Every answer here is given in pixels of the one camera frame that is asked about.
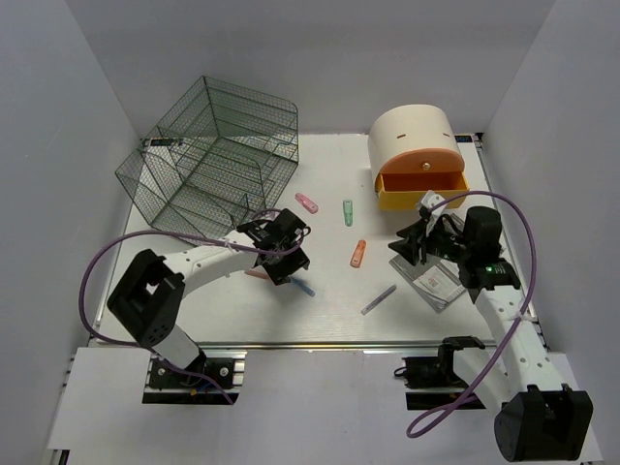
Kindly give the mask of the blue pen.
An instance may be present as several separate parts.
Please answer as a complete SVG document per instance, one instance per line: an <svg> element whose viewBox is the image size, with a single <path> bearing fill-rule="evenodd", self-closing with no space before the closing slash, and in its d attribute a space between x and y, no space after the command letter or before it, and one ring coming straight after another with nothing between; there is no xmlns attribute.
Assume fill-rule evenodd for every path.
<svg viewBox="0 0 620 465"><path fill-rule="evenodd" d="M289 278L290 282L301 289L305 294L314 297L316 293L303 281L296 277L291 276Z"/></svg>

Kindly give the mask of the pink pen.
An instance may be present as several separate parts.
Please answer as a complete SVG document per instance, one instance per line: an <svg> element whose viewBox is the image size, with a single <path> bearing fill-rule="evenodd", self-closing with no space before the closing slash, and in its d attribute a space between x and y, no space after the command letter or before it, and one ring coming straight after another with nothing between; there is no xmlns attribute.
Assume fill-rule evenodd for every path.
<svg viewBox="0 0 620 465"><path fill-rule="evenodd" d="M257 271L257 270L254 270L254 269L246 270L246 271L244 271L244 274L246 274L248 276L255 277L255 278L259 278L259 279L264 279L264 280L269 279L267 274L265 274L263 272L260 272L260 271Z"/></svg>

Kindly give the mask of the pink correction tape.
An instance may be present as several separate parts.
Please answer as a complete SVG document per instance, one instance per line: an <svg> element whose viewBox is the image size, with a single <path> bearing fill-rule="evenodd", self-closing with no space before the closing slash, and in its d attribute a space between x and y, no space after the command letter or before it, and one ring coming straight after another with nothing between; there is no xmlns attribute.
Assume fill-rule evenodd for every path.
<svg viewBox="0 0 620 465"><path fill-rule="evenodd" d="M303 208L311 214L316 214L319 211L318 205L310 200L307 196L301 193L294 195L295 200L303 206Z"/></svg>

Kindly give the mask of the yellow drawer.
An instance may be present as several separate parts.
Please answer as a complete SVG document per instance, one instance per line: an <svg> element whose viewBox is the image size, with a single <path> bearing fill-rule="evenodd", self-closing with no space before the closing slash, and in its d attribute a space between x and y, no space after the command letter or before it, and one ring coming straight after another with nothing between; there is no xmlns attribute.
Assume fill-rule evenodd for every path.
<svg viewBox="0 0 620 465"><path fill-rule="evenodd" d="M445 199L469 191L462 172L380 173L375 180L379 208L383 211L412 210L429 190Z"/></svg>

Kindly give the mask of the orange top drawer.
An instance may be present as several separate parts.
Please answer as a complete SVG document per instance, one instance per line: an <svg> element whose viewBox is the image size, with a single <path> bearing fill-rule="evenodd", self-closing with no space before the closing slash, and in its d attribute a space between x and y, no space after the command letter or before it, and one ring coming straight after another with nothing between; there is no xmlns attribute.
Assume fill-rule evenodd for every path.
<svg viewBox="0 0 620 465"><path fill-rule="evenodd" d="M463 172L464 160L454 150L445 148L416 149L395 155L381 168L381 174L422 174Z"/></svg>

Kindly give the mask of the purple pen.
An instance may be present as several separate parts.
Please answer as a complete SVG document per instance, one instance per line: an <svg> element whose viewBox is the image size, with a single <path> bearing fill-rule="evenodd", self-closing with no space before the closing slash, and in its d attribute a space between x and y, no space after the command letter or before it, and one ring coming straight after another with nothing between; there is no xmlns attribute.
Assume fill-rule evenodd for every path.
<svg viewBox="0 0 620 465"><path fill-rule="evenodd" d="M370 311L380 305L384 300L386 300L389 296L391 296L397 290L396 285L391 285L386 290L381 292L377 297L371 300L368 304L366 304L361 310L361 315L367 315Z"/></svg>

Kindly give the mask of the cream round drawer box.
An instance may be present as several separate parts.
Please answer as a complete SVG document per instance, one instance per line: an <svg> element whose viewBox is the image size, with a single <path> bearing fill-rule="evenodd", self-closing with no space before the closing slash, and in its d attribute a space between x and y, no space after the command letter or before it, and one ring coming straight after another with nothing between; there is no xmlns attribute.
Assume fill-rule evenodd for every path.
<svg viewBox="0 0 620 465"><path fill-rule="evenodd" d="M445 148L461 155L447 115L430 105L406 105L385 112L373 123L367 146L375 176L391 157L411 150Z"/></svg>

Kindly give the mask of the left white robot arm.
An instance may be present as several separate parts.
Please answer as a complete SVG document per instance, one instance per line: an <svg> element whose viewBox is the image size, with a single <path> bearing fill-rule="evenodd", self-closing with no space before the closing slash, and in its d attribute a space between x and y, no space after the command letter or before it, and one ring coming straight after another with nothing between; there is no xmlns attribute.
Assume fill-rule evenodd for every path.
<svg viewBox="0 0 620 465"><path fill-rule="evenodd" d="M183 299L237 272L262 268L276 286L309 267L301 248L310 228L285 208L273 219L260 218L220 239L182 252L158 255L140 251L111 292L107 307L137 345L171 364L183 386L198 384L205 355L176 323Z"/></svg>

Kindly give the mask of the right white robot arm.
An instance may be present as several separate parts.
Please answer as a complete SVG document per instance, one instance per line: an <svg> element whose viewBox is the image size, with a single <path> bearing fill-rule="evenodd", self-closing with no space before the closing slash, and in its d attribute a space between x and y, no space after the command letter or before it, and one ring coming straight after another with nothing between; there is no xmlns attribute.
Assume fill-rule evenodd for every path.
<svg viewBox="0 0 620 465"><path fill-rule="evenodd" d="M500 213L487 206L468 209L462 230L443 216L420 210L413 225L397 232L389 248L409 264L434 256L458 267L461 285L497 344L487 356L471 337L445 340L437 362L447 385L466 384L493 417L499 452L509 462L575 461L585 444L593 403L555 368L524 313L521 282L501 256Z"/></svg>

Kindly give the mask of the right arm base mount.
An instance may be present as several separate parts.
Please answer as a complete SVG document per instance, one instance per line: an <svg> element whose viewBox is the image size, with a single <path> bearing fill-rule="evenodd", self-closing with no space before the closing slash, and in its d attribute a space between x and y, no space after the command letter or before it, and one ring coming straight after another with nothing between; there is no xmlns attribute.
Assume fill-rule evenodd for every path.
<svg viewBox="0 0 620 465"><path fill-rule="evenodd" d="M457 400L466 382L453 371L453 355L464 349L484 349L474 336L447 337L435 356L406 356L404 365L393 371L393 377L404 382L408 411L425 411Z"/></svg>

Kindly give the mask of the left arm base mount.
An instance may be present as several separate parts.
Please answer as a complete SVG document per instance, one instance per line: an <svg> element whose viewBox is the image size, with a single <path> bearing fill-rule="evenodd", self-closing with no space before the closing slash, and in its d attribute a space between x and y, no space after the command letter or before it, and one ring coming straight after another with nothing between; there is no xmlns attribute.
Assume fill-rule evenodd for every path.
<svg viewBox="0 0 620 465"><path fill-rule="evenodd" d="M180 369L152 355L141 401L146 405L233 405L243 384L245 358L245 352L204 349L197 362Z"/></svg>

